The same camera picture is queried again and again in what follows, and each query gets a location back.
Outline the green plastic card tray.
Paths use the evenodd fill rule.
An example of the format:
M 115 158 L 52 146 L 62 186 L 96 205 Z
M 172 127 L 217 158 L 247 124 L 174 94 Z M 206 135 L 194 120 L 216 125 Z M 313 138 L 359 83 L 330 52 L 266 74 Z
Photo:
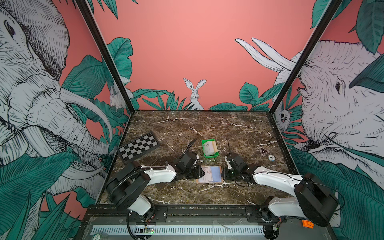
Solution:
M 219 150 L 215 139 L 202 140 L 203 154 L 206 159 L 219 156 Z

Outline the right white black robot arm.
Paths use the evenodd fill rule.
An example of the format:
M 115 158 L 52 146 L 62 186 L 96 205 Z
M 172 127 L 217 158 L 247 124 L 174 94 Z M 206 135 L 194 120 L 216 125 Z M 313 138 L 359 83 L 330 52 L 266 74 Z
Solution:
M 320 227 L 326 227 L 337 211 L 338 198 L 313 174 L 290 175 L 257 164 L 248 165 L 235 153 L 227 154 L 225 161 L 227 167 L 222 172 L 223 179 L 243 180 L 248 184 L 268 186 L 291 195 L 290 198 L 273 197 L 267 201 L 266 215 L 304 218 Z

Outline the tan leather card holder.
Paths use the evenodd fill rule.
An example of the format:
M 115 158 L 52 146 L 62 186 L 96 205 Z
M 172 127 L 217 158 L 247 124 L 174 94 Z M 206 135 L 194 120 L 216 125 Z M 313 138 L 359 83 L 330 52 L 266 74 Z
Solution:
M 220 166 L 202 166 L 205 175 L 196 180 L 198 184 L 221 184 L 223 182 L 222 168 Z

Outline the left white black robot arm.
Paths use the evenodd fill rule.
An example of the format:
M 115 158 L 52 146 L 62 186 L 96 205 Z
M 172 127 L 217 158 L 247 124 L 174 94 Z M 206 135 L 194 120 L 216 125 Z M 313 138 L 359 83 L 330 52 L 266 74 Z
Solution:
M 119 211 L 129 210 L 147 217 L 154 213 L 154 204 L 142 194 L 146 187 L 179 180 L 197 180 L 203 176 L 205 171 L 194 152 L 185 152 L 163 166 L 144 166 L 133 161 L 107 182 L 107 199 Z

